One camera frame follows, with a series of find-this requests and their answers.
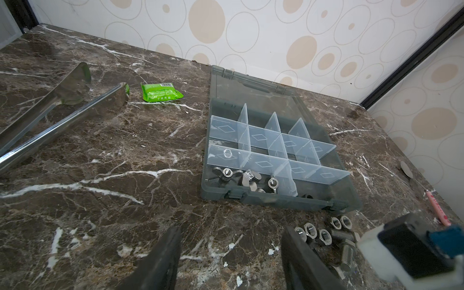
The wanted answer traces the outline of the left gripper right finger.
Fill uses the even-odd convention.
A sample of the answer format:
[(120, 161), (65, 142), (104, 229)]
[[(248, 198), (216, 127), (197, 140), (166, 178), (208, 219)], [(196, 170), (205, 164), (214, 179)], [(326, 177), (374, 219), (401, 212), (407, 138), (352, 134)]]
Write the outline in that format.
[(290, 226), (281, 238), (282, 267), (288, 290), (344, 290), (340, 280)]

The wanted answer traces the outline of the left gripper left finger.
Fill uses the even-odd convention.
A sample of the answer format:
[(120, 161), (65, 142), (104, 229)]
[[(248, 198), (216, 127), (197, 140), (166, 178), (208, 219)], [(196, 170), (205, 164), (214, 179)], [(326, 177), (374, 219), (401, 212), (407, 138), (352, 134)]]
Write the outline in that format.
[(118, 290), (173, 290), (181, 257), (181, 229), (170, 227)]

